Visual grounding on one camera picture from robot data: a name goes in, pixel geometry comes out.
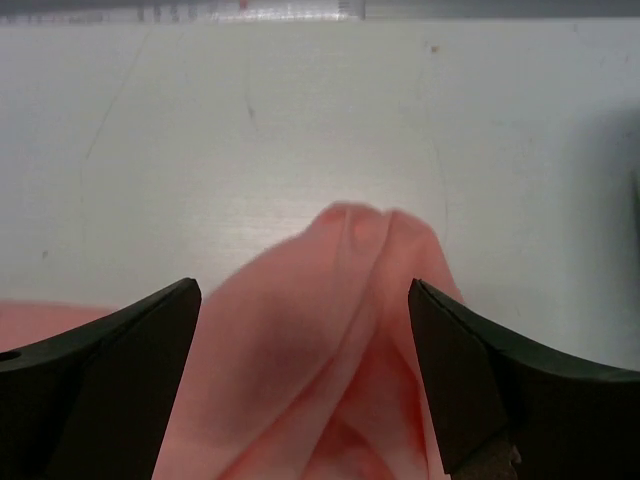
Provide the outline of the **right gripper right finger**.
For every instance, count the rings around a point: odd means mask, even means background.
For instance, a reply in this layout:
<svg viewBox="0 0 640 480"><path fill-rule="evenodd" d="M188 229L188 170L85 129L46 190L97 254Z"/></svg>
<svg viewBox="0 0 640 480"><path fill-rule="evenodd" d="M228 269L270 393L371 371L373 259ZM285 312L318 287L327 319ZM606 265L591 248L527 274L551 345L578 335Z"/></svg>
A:
<svg viewBox="0 0 640 480"><path fill-rule="evenodd" d="M635 479L639 375L566 354L414 280L411 328L453 479Z"/></svg>

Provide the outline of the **pink t-shirt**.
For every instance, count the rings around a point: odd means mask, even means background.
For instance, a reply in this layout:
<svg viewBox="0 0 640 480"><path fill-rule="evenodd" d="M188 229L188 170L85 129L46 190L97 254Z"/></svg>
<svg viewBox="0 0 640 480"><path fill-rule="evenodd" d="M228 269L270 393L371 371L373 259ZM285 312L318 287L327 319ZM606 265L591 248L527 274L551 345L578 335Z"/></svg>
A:
<svg viewBox="0 0 640 480"><path fill-rule="evenodd" d="M204 299L157 479L440 479L408 294L434 230L335 203Z"/></svg>

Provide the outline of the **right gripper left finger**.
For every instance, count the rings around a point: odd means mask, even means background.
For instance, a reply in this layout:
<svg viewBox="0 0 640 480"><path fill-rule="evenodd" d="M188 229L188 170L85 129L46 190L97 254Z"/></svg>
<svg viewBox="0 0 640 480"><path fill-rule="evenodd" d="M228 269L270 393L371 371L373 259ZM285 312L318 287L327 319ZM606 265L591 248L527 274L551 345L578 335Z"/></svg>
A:
<svg viewBox="0 0 640 480"><path fill-rule="evenodd" d="M184 278L3 352L2 478L151 478L201 299L197 281Z"/></svg>

